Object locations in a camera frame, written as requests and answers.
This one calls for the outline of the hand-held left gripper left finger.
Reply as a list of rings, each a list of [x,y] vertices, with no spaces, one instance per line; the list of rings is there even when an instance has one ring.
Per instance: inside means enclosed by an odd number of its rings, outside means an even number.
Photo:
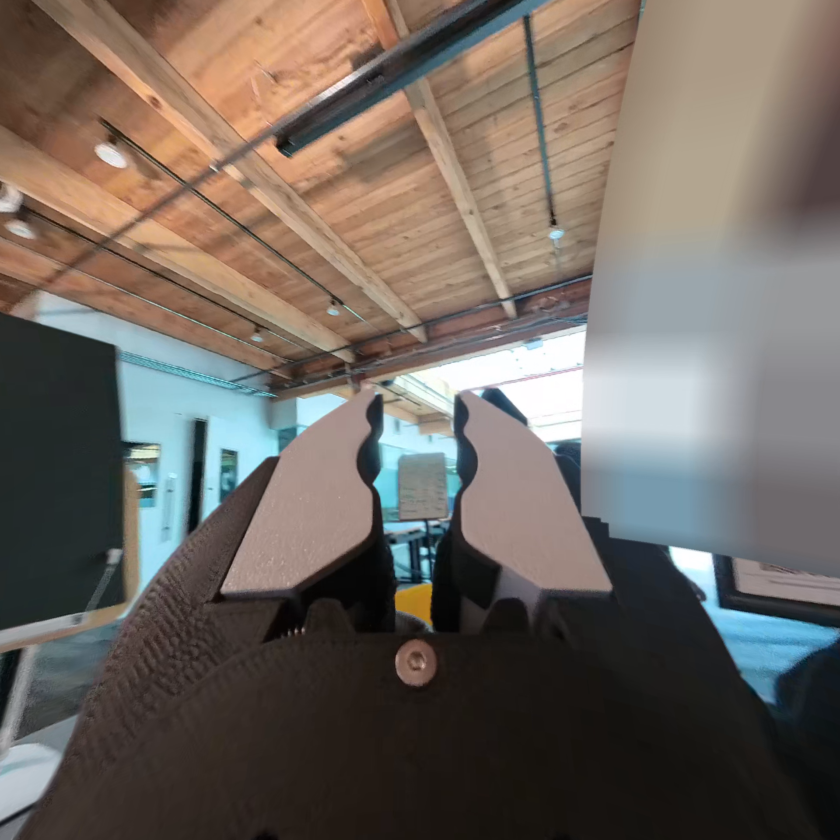
[[[279,597],[305,612],[339,601],[363,631],[384,629],[382,397],[360,391],[280,453],[221,585],[226,600]]]

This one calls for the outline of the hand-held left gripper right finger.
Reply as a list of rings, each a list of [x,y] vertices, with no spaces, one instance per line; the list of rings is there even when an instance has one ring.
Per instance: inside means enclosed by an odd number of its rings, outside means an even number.
[[[535,617],[555,596],[608,597],[613,583],[550,448],[471,391],[455,402],[461,488],[453,516],[458,616],[516,599]]]

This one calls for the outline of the yellow plastic bin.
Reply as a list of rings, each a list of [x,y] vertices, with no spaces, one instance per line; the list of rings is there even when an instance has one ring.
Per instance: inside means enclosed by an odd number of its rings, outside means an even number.
[[[411,616],[426,627],[432,627],[432,594],[431,583],[404,586],[395,593],[395,610]]]

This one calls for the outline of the handwritten white board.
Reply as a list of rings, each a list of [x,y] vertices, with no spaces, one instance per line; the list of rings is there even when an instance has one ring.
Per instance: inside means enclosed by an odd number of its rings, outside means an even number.
[[[446,456],[407,454],[397,462],[400,522],[446,519],[449,514]]]

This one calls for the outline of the black door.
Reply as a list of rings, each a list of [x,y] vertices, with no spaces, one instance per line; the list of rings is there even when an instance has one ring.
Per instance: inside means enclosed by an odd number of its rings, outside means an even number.
[[[192,423],[192,464],[190,471],[186,533],[192,533],[204,519],[203,498],[207,458],[207,420],[195,418]]]

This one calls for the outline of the black wood-edged board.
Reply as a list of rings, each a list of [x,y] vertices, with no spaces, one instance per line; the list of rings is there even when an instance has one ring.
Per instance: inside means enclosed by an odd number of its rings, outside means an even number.
[[[110,623],[139,593],[118,360],[109,343],[2,315],[2,653]]]

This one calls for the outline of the black printed shirt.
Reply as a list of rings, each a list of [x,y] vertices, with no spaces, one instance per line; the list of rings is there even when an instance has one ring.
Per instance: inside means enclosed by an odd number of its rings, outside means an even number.
[[[839,838],[839,641],[818,649],[776,682],[776,726],[787,769],[824,838]]]

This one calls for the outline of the black ceiling rail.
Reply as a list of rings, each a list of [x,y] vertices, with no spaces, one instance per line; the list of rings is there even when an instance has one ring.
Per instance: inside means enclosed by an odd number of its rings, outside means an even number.
[[[275,132],[277,151],[291,158],[542,5],[543,1],[458,3],[281,119]]]

